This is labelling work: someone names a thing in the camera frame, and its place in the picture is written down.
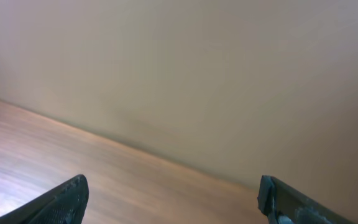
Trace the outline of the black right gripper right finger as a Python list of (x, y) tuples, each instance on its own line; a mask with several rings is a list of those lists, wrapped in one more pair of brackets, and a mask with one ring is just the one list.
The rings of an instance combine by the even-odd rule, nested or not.
[(269, 175), (261, 177), (257, 201), (269, 224), (353, 224)]

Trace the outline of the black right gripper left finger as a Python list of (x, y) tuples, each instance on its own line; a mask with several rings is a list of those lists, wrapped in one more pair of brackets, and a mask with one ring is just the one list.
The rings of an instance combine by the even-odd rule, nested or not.
[(78, 174), (1, 216), (0, 224), (81, 224), (88, 199), (88, 181)]

